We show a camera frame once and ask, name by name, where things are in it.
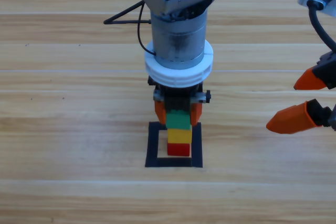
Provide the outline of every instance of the white ring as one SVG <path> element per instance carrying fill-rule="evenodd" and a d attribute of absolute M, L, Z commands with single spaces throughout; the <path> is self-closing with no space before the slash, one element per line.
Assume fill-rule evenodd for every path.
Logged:
<path fill-rule="evenodd" d="M 153 41 L 147 49 L 153 51 Z M 204 46 L 204 58 L 195 67 L 176 70 L 160 65 L 155 57 L 145 52 L 145 64 L 148 75 L 157 83 L 171 88 L 187 88 L 203 82 L 211 73 L 214 62 L 214 51 L 206 40 Z"/>

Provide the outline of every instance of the black cable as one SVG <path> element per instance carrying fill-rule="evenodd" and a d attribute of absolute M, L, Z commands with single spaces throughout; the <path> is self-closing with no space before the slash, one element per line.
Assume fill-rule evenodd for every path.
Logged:
<path fill-rule="evenodd" d="M 322 25 L 319 22 L 317 17 L 317 11 L 320 10 L 320 7 L 317 3 L 312 3 L 309 5 L 309 17 L 312 26 L 314 27 L 317 34 L 320 36 L 322 41 L 333 51 L 336 53 L 336 43 L 335 41 L 327 34 L 327 32 L 323 29 Z"/>
<path fill-rule="evenodd" d="M 141 6 L 141 10 L 140 10 L 140 14 L 139 14 L 139 22 L 138 22 L 138 40 L 139 40 L 139 43 L 141 45 L 141 47 L 148 53 L 150 53 L 151 55 L 156 55 L 156 53 L 154 52 L 150 52 L 147 48 L 145 48 L 145 46 L 143 45 L 143 43 L 141 42 L 141 38 L 140 38 L 140 20 L 141 20 L 141 16 L 142 16 L 142 11 L 143 11 L 143 8 L 145 6 L 145 3 L 143 2 L 142 6 Z"/>
<path fill-rule="evenodd" d="M 122 17 L 122 16 L 124 16 L 124 15 L 126 15 L 127 13 L 129 13 L 129 12 L 137 9 L 138 7 L 140 7 L 140 6 L 144 5 L 144 4 L 145 4 L 145 1 L 142 0 L 142 1 L 138 2 L 138 3 L 136 3 L 135 5 L 127 8 L 126 10 L 123 10 L 122 12 L 120 12 L 120 13 L 114 15 L 113 17 L 110 17 L 109 19 L 105 20 L 104 24 L 105 25 L 129 24 L 129 23 L 131 23 L 131 24 L 137 24 L 139 22 L 139 20 L 126 20 L 126 21 L 128 21 L 127 23 L 125 21 L 115 21 L 115 20 L 118 19 L 118 18 L 120 18 L 120 17 Z M 148 23 L 148 24 L 150 24 L 150 20 L 141 20 L 141 22 L 142 23 Z"/>

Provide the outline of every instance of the black square outline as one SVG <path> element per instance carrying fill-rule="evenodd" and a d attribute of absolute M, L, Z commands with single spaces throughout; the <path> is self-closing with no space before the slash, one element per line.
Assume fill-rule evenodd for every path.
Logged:
<path fill-rule="evenodd" d="M 203 168 L 202 125 L 193 127 L 191 157 L 157 157 L 159 132 L 166 131 L 160 122 L 150 122 L 148 127 L 148 145 L 145 167 L 197 167 Z"/>

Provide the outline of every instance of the wooden table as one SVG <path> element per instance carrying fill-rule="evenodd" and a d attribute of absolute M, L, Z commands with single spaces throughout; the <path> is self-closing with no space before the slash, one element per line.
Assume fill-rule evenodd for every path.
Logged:
<path fill-rule="evenodd" d="M 308 10 L 216 0 L 204 168 L 145 168 L 157 118 L 143 50 L 134 25 L 102 23 L 138 1 L 0 0 L 0 223 L 335 224 L 335 133 L 265 127 L 306 100 L 335 104 L 334 91 L 293 89 L 329 51 Z M 149 42 L 150 26 L 141 34 Z"/>

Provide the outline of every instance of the green block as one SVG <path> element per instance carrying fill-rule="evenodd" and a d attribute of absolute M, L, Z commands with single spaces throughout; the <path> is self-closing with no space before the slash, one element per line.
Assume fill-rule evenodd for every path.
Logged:
<path fill-rule="evenodd" d="M 183 110 L 172 110 L 166 115 L 167 129 L 190 130 L 190 114 Z"/>

